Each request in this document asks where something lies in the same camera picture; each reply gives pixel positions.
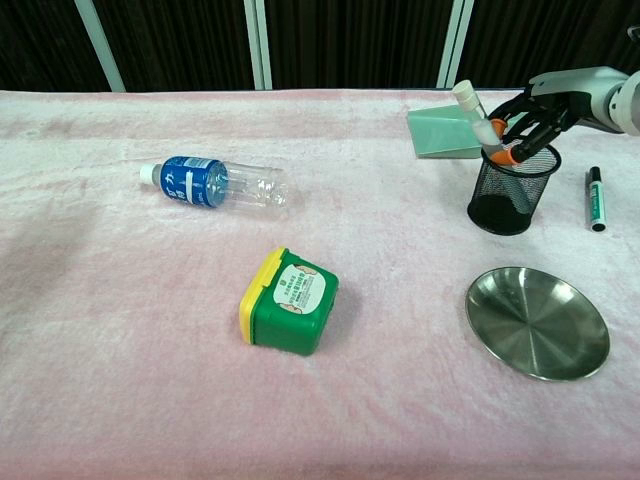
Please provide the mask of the right robot hand, orange fingertips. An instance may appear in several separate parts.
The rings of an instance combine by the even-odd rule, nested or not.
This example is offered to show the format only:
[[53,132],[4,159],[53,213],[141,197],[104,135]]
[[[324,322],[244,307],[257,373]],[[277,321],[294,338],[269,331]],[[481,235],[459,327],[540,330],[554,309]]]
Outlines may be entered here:
[[562,70],[531,78],[526,88],[489,115],[504,144],[520,143],[489,159],[521,164],[574,125],[613,134],[639,134],[639,78],[607,66]]

